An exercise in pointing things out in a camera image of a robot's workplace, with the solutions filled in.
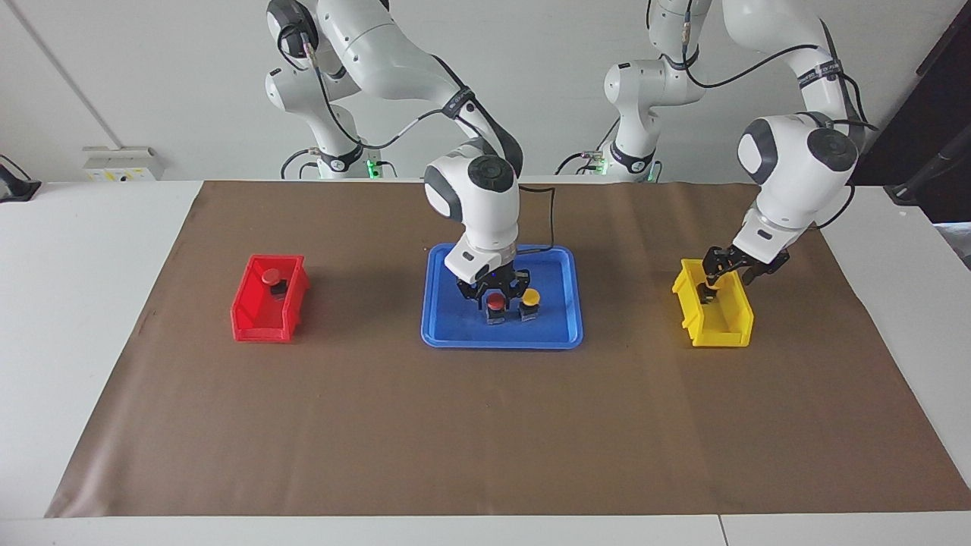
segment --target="green indicator light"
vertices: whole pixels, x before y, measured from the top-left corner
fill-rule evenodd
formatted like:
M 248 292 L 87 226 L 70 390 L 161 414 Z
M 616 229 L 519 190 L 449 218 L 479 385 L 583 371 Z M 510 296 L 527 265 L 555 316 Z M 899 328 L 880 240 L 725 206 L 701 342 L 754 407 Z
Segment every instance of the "green indicator light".
M 367 173 L 371 178 L 380 178 L 381 171 L 378 169 L 378 163 L 376 163 L 375 161 L 372 161 L 371 159 L 368 159 Z

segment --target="brown paper mat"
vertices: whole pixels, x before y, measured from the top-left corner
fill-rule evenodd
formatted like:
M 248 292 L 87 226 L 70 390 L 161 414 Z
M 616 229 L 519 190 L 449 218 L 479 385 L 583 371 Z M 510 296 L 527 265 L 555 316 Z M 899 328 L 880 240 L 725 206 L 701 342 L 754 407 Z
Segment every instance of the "brown paper mat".
M 748 349 L 691 349 L 670 292 L 745 186 L 563 187 L 586 339 L 434 350 L 418 185 L 206 183 L 48 516 L 965 510 L 971 494 L 817 233 L 750 288 Z M 523 242 L 547 234 L 525 195 Z M 298 343 L 233 342 L 251 254 L 306 256 Z

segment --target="yellow bin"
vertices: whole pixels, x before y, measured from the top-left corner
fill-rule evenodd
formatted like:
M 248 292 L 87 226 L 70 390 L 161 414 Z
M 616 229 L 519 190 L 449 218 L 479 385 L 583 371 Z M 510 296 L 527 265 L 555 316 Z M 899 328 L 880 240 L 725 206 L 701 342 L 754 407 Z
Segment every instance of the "yellow bin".
M 755 315 L 738 273 L 722 275 L 715 284 L 719 294 L 702 305 L 698 285 L 705 282 L 700 259 L 681 260 L 681 273 L 672 292 L 678 295 L 685 321 L 681 326 L 694 347 L 748 347 Z

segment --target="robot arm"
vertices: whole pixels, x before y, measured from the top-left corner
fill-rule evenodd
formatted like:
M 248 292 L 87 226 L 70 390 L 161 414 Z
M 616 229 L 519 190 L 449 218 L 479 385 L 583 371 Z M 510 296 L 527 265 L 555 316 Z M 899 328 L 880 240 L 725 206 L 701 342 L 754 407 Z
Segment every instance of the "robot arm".
M 649 34 L 661 56 L 622 63 L 610 70 L 605 89 L 620 112 L 617 138 L 602 150 L 606 174 L 642 180 L 653 161 L 659 132 L 654 106 L 688 104 L 704 88 L 696 84 L 697 37 L 711 0 L 655 0 Z M 725 27 L 739 45 L 783 55 L 796 76 L 807 113 L 755 120 L 739 143 L 738 157 L 761 191 L 733 244 L 705 257 L 703 300 L 728 271 L 747 267 L 746 282 L 772 273 L 788 259 L 786 248 L 846 184 L 864 135 L 825 25 L 800 0 L 722 0 Z
M 688 63 L 693 74 L 702 74 L 697 36 L 708 15 L 712 0 L 697 0 L 691 5 L 694 32 L 688 36 Z M 683 106 L 701 100 L 705 89 L 685 74 L 681 61 L 683 21 L 688 0 L 657 0 L 648 13 L 651 43 L 661 51 L 655 60 L 633 60 L 611 67 L 604 80 L 607 100 L 620 114 L 617 137 L 600 150 L 606 174 L 620 180 L 638 182 L 650 175 L 654 151 L 660 135 L 660 119 L 655 106 Z
M 368 178 L 367 160 L 380 160 L 380 155 L 376 151 L 365 151 L 355 142 L 360 137 L 351 112 L 336 105 L 332 105 L 333 117 L 328 112 L 317 74 L 311 70 L 310 58 L 304 51 L 301 33 L 310 33 L 311 45 L 317 48 L 316 60 L 325 74 L 321 80 L 331 100 L 351 96 L 360 88 L 348 76 L 329 42 L 320 39 L 313 14 L 303 4 L 293 0 L 272 0 L 266 14 L 270 34 L 290 64 L 267 74 L 265 86 L 270 102 L 310 125 L 317 141 L 315 153 L 318 154 L 318 171 L 322 179 Z
M 368 94 L 429 101 L 471 139 L 433 161 L 425 171 L 429 203 L 443 216 L 465 225 L 465 233 L 445 263 L 466 297 L 481 301 L 485 290 L 492 288 L 502 290 L 507 301 L 520 297 L 528 286 L 528 272 L 513 268 L 519 236 L 519 143 L 444 61 L 408 40 L 386 4 L 378 0 L 310 0 L 305 4 L 306 14 L 301 18 L 311 21 L 313 28 L 299 32 L 302 54 L 296 44 L 286 45 L 291 56 L 311 67 L 315 78 L 327 79 L 323 74 L 326 64 L 328 73 L 335 69 L 338 74 L 346 73 Z M 333 100 L 329 85 L 327 94 Z
M 705 256 L 702 300 L 725 272 L 749 269 L 743 280 L 773 273 L 788 260 L 787 247 L 846 185 L 863 146 L 863 128 L 834 124 L 858 120 L 839 73 L 825 25 L 797 0 L 723 0 L 728 34 L 740 45 L 768 52 L 801 44 L 783 58 L 796 76 L 807 112 L 753 121 L 742 135 L 738 158 L 761 186 L 742 229 L 728 249 Z

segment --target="black device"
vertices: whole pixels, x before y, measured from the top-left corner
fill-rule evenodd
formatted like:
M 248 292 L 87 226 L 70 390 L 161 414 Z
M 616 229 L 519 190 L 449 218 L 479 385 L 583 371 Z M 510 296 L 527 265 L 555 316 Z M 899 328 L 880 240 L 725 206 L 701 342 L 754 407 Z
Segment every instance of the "black device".
M 910 180 L 897 186 L 884 186 L 884 189 L 897 205 L 918 206 L 918 191 L 931 180 L 953 169 L 968 154 L 971 154 L 971 123 L 968 123 L 961 132 L 957 133 L 957 136 L 937 155 L 927 161 Z
M 0 194 L 0 203 L 29 201 L 41 183 L 36 180 L 21 180 L 14 176 L 6 166 L 0 164 L 0 179 L 7 186 L 7 194 Z

